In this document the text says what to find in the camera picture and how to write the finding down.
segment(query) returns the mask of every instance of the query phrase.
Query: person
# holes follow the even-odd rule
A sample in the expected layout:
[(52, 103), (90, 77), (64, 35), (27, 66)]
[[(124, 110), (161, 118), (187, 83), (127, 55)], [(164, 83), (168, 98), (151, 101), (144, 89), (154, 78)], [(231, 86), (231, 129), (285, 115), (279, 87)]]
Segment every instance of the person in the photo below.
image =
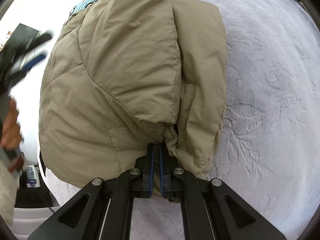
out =
[[(14, 99), (10, 100), (9, 112), (2, 124), (2, 137), (0, 146), (6, 150), (17, 148), (22, 141), (20, 125), (17, 122), (19, 111)], [(0, 159), (0, 215), (4, 221), (11, 225), (13, 221), (13, 209), (19, 179), (14, 179), (7, 167)]]

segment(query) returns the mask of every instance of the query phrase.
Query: beige puffer jacket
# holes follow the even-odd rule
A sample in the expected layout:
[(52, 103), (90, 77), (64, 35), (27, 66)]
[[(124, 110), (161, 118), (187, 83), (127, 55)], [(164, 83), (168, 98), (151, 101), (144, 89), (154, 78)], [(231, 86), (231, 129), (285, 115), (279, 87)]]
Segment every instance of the beige puffer jacket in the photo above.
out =
[(45, 164), (83, 187), (117, 177), (148, 143), (164, 141), (183, 168), (204, 178), (223, 127), (226, 60), (212, 4), (99, 0), (64, 26), (44, 72)]

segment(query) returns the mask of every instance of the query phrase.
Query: metal screw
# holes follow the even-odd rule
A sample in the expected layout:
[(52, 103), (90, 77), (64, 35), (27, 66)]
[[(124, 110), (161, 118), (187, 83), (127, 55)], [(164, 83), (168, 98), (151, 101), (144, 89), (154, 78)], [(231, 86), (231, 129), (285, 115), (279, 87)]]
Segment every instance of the metal screw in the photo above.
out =
[(95, 178), (92, 180), (92, 185), (99, 186), (102, 183), (102, 180), (99, 178)]
[(220, 187), (222, 185), (222, 181), (220, 179), (213, 179), (211, 183), (216, 187)]
[(132, 175), (138, 175), (140, 173), (140, 170), (138, 168), (133, 168), (130, 170), (130, 173)]
[(175, 174), (181, 175), (184, 172), (184, 170), (183, 168), (175, 168), (173, 172)]

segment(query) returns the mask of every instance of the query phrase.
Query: blue strip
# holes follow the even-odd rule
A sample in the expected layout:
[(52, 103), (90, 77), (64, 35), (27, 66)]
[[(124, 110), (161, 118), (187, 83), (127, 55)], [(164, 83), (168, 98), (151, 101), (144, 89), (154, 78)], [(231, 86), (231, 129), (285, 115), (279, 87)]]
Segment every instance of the blue strip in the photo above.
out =
[(23, 72), (28, 72), (30, 71), (36, 64), (38, 64), (40, 61), (44, 60), (46, 57), (45, 54), (40, 54), (37, 57), (35, 57), (33, 60), (29, 61), (27, 64), (25, 64), (22, 67)]
[(164, 194), (164, 185), (163, 185), (163, 160), (162, 160), (162, 150), (160, 147), (160, 192), (161, 196)]
[(150, 182), (149, 182), (149, 196), (152, 196), (153, 189), (153, 170), (154, 170), (154, 162), (155, 162), (155, 148), (152, 148), (152, 156), (151, 156), (151, 169), (150, 169)]

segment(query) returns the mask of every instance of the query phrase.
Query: bed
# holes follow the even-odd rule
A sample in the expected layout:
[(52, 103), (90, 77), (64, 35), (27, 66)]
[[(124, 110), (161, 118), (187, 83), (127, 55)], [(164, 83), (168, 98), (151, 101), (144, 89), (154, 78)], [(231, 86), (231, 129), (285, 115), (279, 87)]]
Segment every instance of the bed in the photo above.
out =
[[(227, 113), (208, 178), (295, 240), (320, 203), (319, 30), (295, 0), (202, 1), (219, 8), (228, 44)], [(42, 175), (60, 205), (79, 190)], [(180, 206), (135, 200), (131, 239), (184, 239)]]

